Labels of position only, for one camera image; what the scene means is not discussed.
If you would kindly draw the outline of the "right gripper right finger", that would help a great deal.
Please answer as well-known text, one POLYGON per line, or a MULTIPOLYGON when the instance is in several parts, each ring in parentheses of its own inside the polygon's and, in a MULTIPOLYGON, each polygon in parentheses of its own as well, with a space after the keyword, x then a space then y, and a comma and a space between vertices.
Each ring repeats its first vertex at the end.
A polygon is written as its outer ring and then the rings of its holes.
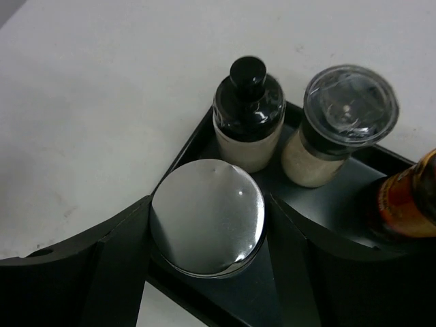
POLYGON ((284 326, 434 326, 435 241, 368 247, 268 199, 268 248, 284 326))

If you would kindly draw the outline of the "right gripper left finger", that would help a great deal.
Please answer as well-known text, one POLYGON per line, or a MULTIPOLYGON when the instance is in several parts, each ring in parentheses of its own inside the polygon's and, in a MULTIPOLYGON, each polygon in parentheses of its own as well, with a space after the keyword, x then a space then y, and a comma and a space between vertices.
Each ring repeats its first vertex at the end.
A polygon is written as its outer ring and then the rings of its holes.
POLYGON ((135 326, 151 197, 25 258, 1 261, 2 326, 135 326))

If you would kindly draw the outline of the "red-lid orange sauce jar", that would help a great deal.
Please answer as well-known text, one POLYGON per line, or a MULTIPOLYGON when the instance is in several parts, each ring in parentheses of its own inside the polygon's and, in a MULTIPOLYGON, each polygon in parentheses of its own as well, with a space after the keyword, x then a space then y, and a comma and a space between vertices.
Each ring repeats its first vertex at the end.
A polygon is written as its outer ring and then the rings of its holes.
POLYGON ((364 220, 388 240, 435 237, 435 150, 392 176, 379 178, 363 192, 364 220))

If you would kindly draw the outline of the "silver-lid blue label shaker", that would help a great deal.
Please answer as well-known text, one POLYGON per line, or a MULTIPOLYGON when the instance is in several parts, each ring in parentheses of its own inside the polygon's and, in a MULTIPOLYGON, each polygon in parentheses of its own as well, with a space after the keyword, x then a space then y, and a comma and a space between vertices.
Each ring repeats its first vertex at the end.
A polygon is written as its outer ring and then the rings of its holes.
POLYGON ((190 277, 242 272, 265 238, 266 203, 253 177, 218 159, 186 163, 153 194, 151 234, 163 259, 190 277))

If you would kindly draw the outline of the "clear-lid spice grinder bottle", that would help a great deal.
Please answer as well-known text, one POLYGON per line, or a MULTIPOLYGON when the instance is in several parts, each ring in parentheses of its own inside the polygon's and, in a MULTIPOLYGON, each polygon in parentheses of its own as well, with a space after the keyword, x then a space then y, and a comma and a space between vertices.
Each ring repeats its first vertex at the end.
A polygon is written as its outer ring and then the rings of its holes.
POLYGON ((322 70, 306 87, 300 125, 281 154, 283 171, 302 187, 325 185, 352 153, 383 140, 399 112, 394 89, 373 70, 350 64, 322 70))

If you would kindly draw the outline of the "black-cap white powder bottle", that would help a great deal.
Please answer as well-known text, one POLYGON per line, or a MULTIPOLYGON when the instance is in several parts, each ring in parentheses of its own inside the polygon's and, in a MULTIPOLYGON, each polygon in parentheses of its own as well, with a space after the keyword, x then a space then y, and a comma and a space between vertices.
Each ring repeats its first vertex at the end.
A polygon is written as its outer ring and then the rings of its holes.
POLYGON ((284 123, 286 100, 279 82, 264 62, 241 57, 217 87, 213 126, 221 158, 248 173, 271 160, 284 123))

